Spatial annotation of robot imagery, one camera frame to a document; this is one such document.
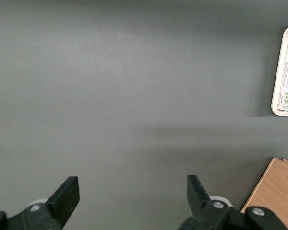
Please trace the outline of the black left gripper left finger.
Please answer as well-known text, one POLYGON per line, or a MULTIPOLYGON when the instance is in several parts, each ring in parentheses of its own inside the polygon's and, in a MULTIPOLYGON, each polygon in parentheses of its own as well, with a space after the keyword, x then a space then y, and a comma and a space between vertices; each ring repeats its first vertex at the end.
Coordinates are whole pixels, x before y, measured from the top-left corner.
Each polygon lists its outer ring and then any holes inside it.
POLYGON ((0 211, 0 230, 62 230, 80 201, 77 176, 68 177, 45 201, 7 217, 0 211))

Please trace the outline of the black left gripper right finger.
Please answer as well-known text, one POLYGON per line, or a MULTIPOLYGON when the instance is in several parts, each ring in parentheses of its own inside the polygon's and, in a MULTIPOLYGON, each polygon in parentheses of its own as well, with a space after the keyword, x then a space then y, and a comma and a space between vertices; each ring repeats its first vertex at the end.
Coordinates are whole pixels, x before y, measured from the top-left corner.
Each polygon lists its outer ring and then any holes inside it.
POLYGON ((244 213, 224 201, 212 200, 196 175, 187 176, 187 201, 192 216, 179 230, 286 230, 270 209, 251 206, 244 213))

